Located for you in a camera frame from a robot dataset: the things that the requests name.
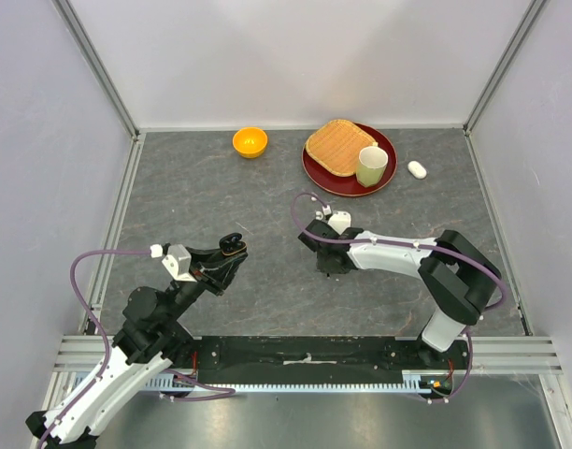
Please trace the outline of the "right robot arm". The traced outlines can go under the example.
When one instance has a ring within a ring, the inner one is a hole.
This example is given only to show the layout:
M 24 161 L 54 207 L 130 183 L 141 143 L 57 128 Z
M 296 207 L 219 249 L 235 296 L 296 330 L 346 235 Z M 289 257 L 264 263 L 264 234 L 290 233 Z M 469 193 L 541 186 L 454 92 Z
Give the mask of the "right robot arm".
M 429 369 L 444 362 L 456 338 L 492 307 L 496 290 L 507 294 L 500 270 L 457 231 L 435 239 L 402 239 L 345 228 L 330 218 L 311 221 L 298 238 L 316 254 L 324 274 L 380 270 L 422 281 L 436 309 L 414 353 Z

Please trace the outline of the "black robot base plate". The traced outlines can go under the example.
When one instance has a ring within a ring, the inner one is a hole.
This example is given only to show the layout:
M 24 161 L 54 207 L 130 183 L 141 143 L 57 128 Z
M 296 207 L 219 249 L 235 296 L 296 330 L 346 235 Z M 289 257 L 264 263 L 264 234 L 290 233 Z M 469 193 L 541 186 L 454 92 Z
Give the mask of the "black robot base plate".
M 396 337 L 204 336 L 177 349 L 172 367 L 204 384 L 394 383 L 405 371 L 464 370 L 468 356 L 465 340 L 439 353 Z

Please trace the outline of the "black earbud charging case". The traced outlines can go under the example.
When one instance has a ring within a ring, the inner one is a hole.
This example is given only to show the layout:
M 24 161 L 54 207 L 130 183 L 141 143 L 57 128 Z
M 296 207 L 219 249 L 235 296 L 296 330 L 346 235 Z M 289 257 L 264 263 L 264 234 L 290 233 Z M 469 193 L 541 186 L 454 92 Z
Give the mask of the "black earbud charging case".
M 226 257 L 242 253 L 247 249 L 247 243 L 243 240 L 240 233 L 231 233 L 219 240 L 219 247 L 222 254 Z

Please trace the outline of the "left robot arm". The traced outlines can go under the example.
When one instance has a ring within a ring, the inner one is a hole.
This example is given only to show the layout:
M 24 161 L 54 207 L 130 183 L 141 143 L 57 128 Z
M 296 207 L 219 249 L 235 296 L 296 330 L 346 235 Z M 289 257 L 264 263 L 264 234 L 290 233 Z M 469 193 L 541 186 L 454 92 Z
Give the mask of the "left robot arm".
M 104 356 L 56 407 L 32 413 L 26 425 L 39 448 L 94 448 L 111 419 L 159 373 L 192 357 L 193 336 L 180 316 L 205 292 L 222 295 L 247 258 L 240 234 L 216 249 L 153 244 L 138 255 L 161 260 L 171 276 L 165 290 L 138 287 L 123 311 L 122 329 L 104 337 Z

